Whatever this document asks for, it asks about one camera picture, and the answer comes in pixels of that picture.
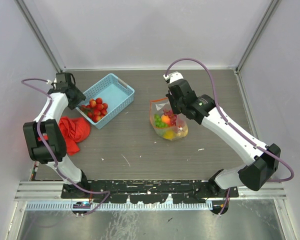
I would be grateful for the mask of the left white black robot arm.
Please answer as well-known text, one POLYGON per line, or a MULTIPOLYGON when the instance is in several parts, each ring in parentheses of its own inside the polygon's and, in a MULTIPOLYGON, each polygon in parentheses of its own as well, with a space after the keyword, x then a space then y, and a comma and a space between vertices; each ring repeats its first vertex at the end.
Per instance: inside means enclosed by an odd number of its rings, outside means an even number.
POLYGON ((43 79, 51 86, 44 91, 23 79, 22 84, 46 96, 46 103, 39 115, 23 125, 23 133, 29 157, 53 169, 63 180, 63 190, 85 198, 90 193, 90 184, 84 172, 76 167, 67 154, 65 138, 59 128, 59 120, 66 108, 73 110, 86 99, 77 88, 72 73, 60 72, 53 81, 43 79))

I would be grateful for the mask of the yellow mango slice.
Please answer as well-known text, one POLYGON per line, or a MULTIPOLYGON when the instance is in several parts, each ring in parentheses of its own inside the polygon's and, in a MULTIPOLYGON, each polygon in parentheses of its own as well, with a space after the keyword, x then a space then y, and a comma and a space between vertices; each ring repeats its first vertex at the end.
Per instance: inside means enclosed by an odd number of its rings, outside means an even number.
POLYGON ((176 137, 176 135, 175 135, 175 132, 173 130, 167 130, 167 131, 164 132, 162 137, 166 140, 172 141, 176 137))

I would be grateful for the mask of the yellow pear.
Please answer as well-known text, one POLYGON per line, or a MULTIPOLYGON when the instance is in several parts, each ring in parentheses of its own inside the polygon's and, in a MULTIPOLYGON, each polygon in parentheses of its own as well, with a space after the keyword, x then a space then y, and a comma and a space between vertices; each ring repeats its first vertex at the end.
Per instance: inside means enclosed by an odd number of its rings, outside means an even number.
POLYGON ((175 133, 175 137, 178 139, 184 138, 188 135, 188 126, 184 125, 184 126, 180 126, 176 128, 176 133, 175 133))

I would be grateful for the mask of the purple red grape bunch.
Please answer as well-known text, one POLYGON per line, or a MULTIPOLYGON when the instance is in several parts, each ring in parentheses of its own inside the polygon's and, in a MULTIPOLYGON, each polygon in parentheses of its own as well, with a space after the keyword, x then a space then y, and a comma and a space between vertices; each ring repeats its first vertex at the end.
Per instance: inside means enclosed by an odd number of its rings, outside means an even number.
POLYGON ((177 123, 177 115, 174 114, 174 113, 172 112, 172 110, 164 110, 164 111, 163 111, 163 115, 169 116, 170 121, 171 121, 170 125, 168 125, 169 127, 175 126, 175 125, 176 125, 176 123, 177 123))

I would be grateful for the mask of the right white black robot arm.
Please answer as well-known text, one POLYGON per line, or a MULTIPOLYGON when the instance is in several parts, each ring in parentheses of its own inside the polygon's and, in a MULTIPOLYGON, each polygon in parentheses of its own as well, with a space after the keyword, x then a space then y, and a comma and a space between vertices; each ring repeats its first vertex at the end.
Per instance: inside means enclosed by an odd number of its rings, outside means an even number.
POLYGON ((203 94, 197 96, 185 79, 168 85, 166 94, 174 114, 183 114, 211 130, 227 143, 242 159, 243 165, 221 169, 209 182, 209 191, 221 197, 228 188, 245 186, 258 191, 277 171, 281 149, 276 144, 266 145, 254 138, 218 109, 215 100, 203 94))

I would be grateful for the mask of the clear orange zip top bag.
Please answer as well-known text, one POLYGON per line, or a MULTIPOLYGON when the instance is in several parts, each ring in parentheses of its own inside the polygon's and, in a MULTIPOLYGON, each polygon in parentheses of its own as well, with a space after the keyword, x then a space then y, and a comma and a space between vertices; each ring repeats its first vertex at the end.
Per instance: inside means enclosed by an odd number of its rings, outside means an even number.
POLYGON ((175 141, 188 135, 188 125, 183 114, 174 114, 168 98, 149 102, 149 120, 154 131, 163 139, 175 141))

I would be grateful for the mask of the green grape bunch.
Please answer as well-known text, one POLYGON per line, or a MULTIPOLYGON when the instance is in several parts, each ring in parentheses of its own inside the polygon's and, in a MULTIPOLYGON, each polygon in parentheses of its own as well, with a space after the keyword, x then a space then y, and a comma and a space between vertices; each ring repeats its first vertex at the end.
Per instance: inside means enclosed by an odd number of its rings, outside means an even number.
POLYGON ((154 130, 159 136, 163 136, 166 128, 166 124, 162 121, 162 118, 159 114, 153 115, 154 119, 154 130))

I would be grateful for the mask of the red orange peach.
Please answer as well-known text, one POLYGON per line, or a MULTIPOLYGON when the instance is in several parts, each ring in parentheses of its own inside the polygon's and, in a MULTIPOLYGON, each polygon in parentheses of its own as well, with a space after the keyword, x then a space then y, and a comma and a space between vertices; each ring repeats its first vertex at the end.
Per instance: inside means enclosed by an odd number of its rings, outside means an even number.
POLYGON ((171 125, 171 119, 170 119, 170 117, 168 116, 168 115, 162 115, 161 116, 161 121, 163 122, 163 123, 165 123, 166 125, 168 125, 168 126, 170 126, 171 125))

